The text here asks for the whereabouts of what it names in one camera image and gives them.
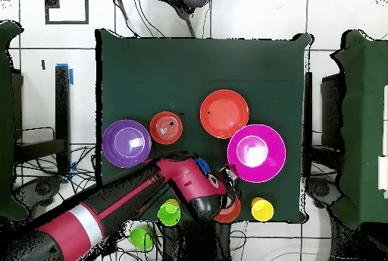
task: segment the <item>green cup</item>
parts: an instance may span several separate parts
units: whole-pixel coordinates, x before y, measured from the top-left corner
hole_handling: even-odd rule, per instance
[[[136,248],[142,250],[150,249],[152,247],[152,237],[152,230],[147,225],[134,228],[130,232],[130,242],[132,242]]]
[[[174,226],[180,220],[179,203],[175,199],[169,199],[163,203],[158,212],[161,223],[168,227]]]

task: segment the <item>red plate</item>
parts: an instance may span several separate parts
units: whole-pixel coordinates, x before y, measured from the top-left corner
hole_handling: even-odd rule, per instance
[[[222,209],[220,213],[218,213],[214,220],[220,223],[231,223],[233,222],[241,211],[241,203],[238,197],[234,198],[234,203],[226,209]]]
[[[175,143],[182,134],[182,130],[182,121],[172,112],[156,114],[149,125],[152,138],[164,145]]]
[[[231,138],[248,124],[248,105],[232,90],[217,90],[203,101],[199,111],[203,128],[216,138]]]

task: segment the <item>purple bowl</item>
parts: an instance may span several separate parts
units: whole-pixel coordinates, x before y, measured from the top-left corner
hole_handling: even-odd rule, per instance
[[[131,168],[144,162],[151,151],[151,137],[137,121],[123,119],[105,130],[102,151],[107,160],[119,168]]]
[[[243,180],[261,183],[281,171],[286,161],[286,146],[275,129],[262,124],[248,125],[230,139],[227,160],[236,166]]]

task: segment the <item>blue tape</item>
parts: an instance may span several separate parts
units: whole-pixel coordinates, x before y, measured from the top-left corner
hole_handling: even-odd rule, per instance
[[[70,85],[74,85],[74,81],[73,81],[73,68],[69,69],[69,83],[70,83]]]
[[[77,170],[77,162],[71,163],[71,171],[76,171],[76,170]],[[73,176],[74,175],[72,175],[72,174],[68,174],[67,178],[69,178],[71,180],[73,178]],[[69,183],[69,181],[68,180],[63,180],[61,183],[62,184],[67,184],[67,183]]]

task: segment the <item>green cloth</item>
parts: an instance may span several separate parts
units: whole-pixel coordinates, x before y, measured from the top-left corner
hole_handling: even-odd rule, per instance
[[[274,205],[274,222],[300,223],[304,51],[309,34],[289,40],[120,38],[100,30],[102,38],[102,130],[119,119],[133,119],[147,129],[158,112],[180,116],[181,138],[172,145],[152,141],[151,156],[170,150],[199,154],[212,170],[227,162],[229,140],[208,134],[199,108],[215,90],[238,92],[249,106],[249,124],[267,124],[286,144],[286,163],[272,180],[245,181],[238,221],[255,221],[251,201],[263,197]],[[102,157],[102,179],[121,171]],[[167,192],[142,216],[156,220],[159,207],[175,197]]]
[[[11,195],[14,177],[14,94],[11,83],[11,57],[8,48],[11,40],[22,29],[14,22],[0,21],[0,216],[13,220],[25,219],[28,215],[24,206]]]
[[[388,222],[388,200],[378,190],[378,156],[383,153],[384,86],[388,85],[388,42],[370,41],[353,30],[344,50],[335,54],[343,66],[345,163],[339,186],[344,197],[332,210],[348,226]]]

